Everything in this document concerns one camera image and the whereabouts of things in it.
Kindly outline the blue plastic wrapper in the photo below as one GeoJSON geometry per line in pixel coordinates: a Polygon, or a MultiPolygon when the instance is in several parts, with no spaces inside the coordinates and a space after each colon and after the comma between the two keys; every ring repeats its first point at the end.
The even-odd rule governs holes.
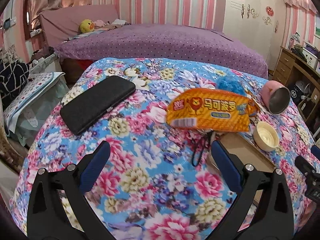
{"type": "Polygon", "coordinates": [[[241,82],[233,76],[220,77],[216,82],[216,89],[233,92],[242,96],[247,95],[241,82]]]}

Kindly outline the orange noodle snack packet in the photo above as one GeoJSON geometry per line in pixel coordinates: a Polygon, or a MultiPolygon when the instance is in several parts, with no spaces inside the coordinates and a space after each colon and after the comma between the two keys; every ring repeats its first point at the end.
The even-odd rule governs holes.
{"type": "Polygon", "coordinates": [[[250,118],[260,111],[246,96],[220,89],[186,90],[167,107],[166,122],[174,128],[247,132],[250,118]]]}

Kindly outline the cream round lid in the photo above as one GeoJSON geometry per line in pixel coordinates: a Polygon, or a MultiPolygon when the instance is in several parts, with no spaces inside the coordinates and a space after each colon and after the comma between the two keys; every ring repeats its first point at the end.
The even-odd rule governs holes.
{"type": "Polygon", "coordinates": [[[272,152],[279,146],[278,133],[264,121],[259,121],[255,126],[253,138],[257,146],[265,152],[272,152]]]}

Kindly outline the wooden desk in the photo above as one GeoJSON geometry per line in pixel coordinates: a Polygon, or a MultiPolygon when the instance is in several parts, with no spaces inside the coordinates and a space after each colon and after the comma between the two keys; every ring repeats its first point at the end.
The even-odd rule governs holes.
{"type": "Polygon", "coordinates": [[[310,84],[309,94],[296,106],[308,128],[313,131],[319,120],[319,73],[303,59],[282,47],[272,79],[288,89],[298,80],[310,84]]]}

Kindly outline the pink steel-lined mug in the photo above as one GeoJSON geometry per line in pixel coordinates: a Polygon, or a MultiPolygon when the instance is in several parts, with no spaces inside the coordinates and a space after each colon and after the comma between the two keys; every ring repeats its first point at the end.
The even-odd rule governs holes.
{"type": "Polygon", "coordinates": [[[287,87],[277,81],[271,80],[263,85],[261,98],[272,115],[280,115],[287,109],[291,95],[287,87]]]}

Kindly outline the black box under desk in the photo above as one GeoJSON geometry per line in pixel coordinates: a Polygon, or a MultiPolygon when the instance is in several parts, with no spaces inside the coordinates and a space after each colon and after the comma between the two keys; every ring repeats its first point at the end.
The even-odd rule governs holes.
{"type": "Polygon", "coordinates": [[[298,80],[289,90],[292,101],[295,105],[298,105],[309,94],[310,84],[298,80]]]}

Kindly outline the black wallet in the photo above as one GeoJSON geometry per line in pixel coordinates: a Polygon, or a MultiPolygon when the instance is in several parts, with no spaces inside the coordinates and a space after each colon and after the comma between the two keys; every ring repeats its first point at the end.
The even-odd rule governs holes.
{"type": "Polygon", "coordinates": [[[80,135],[135,91],[133,82],[109,76],[61,107],[60,116],[74,135],[80,135]]]}

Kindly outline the white storage box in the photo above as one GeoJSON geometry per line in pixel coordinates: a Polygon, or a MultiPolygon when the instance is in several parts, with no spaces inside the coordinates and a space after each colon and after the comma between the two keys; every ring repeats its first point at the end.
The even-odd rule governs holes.
{"type": "Polygon", "coordinates": [[[316,55],[308,51],[306,48],[303,48],[303,55],[306,58],[307,64],[313,68],[316,69],[317,64],[318,64],[318,58],[316,55]]]}

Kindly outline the desk lamp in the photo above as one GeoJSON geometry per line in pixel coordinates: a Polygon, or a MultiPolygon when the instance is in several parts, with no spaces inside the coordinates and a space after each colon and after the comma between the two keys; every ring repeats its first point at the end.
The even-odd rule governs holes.
{"type": "Polygon", "coordinates": [[[291,50],[295,44],[300,44],[300,35],[298,32],[295,32],[294,34],[291,35],[287,49],[291,50]]]}

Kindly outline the dotted white pillow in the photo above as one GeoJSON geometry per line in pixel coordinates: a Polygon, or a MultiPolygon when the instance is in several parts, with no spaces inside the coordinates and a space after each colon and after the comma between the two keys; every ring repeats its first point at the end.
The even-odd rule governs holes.
{"type": "Polygon", "coordinates": [[[4,111],[4,126],[7,136],[15,133],[18,116],[25,107],[52,88],[64,76],[63,72],[30,74],[29,79],[18,97],[4,111]]]}

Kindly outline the black white patterned cloth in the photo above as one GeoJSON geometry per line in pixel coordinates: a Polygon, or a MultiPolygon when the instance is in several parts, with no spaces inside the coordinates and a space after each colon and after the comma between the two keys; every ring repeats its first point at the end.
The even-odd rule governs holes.
{"type": "Polygon", "coordinates": [[[29,65],[18,60],[4,62],[1,60],[1,101],[6,109],[18,97],[27,84],[29,65]]]}

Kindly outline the white wardrobe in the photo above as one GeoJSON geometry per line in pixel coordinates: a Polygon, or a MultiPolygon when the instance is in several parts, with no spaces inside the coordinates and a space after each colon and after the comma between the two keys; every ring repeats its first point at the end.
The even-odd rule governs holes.
{"type": "Polygon", "coordinates": [[[285,32],[284,0],[226,0],[223,32],[260,54],[274,70],[285,32]]]}

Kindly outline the purple dotted bed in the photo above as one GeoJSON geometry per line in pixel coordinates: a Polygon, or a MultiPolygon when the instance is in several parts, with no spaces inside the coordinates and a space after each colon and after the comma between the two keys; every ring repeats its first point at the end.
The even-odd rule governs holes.
{"type": "Polygon", "coordinates": [[[217,64],[264,79],[268,74],[264,58],[239,40],[184,25],[125,25],[62,42],[54,49],[61,59],[167,58],[217,64]]]}

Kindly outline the pink headboard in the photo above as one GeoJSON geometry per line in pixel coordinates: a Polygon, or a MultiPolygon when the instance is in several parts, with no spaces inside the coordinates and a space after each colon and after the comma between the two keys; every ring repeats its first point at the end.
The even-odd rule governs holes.
{"type": "Polygon", "coordinates": [[[112,4],[83,5],[43,11],[40,22],[47,45],[55,47],[77,35],[80,23],[85,19],[113,22],[118,17],[112,4]]]}

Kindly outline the yellow duck plush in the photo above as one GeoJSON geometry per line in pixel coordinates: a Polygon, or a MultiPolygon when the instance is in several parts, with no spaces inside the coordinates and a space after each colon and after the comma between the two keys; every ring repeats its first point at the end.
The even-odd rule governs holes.
{"type": "Polygon", "coordinates": [[[85,19],[80,23],[79,29],[82,34],[90,33],[95,30],[95,24],[92,20],[85,19]]]}

